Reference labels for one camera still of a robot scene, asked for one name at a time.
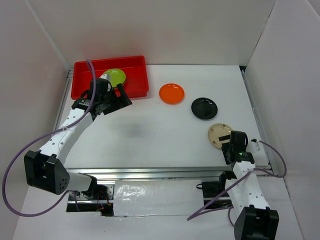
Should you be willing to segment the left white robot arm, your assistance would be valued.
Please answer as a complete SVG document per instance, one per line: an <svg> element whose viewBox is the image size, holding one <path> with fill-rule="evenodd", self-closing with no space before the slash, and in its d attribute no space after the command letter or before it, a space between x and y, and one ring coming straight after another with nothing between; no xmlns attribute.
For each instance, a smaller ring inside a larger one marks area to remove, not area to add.
<svg viewBox="0 0 320 240"><path fill-rule="evenodd" d="M100 190L105 191L106 187L98 184L96 177L69 172L65 162L81 134L97 116L110 114L131 104L122 84L113 88L107 79L91 80L90 88L72 104L59 132L37 151L29 150L25 154L27 184L55 195L76 191L88 200L97 197Z"/></svg>

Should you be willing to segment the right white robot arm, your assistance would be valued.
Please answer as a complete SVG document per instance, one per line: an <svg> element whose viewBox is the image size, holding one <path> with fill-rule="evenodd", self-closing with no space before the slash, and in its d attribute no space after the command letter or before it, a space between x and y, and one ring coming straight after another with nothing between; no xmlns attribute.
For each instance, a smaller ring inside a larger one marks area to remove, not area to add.
<svg viewBox="0 0 320 240"><path fill-rule="evenodd" d="M247 151L248 137L245 132L232 130L220 140L228 140L221 150L232 171L225 171L217 184L223 196L229 196L236 220L236 240L274 240L276 238L279 214L266 201L258 178L252 153Z"/></svg>

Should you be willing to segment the lime green plate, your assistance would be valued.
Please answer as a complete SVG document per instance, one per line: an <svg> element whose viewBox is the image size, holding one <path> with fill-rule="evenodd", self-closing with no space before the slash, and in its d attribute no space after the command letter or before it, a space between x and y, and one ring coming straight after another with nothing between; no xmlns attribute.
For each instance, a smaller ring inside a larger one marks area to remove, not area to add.
<svg viewBox="0 0 320 240"><path fill-rule="evenodd" d="M111 76L111 85L113 88L117 88L118 84L124 85L126 82L126 74L123 70L118 68L111 68L106 70L103 74L110 74Z"/></svg>

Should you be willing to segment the cream floral plate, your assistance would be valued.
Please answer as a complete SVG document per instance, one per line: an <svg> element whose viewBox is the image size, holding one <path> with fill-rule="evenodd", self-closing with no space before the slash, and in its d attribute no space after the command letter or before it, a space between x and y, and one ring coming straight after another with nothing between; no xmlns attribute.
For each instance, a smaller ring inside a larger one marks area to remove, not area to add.
<svg viewBox="0 0 320 240"><path fill-rule="evenodd" d="M230 135L232 130L233 129L229 125L224 123L213 124L207 132L210 144L213 147L221 150L222 144L228 143L230 140L220 142L218 137Z"/></svg>

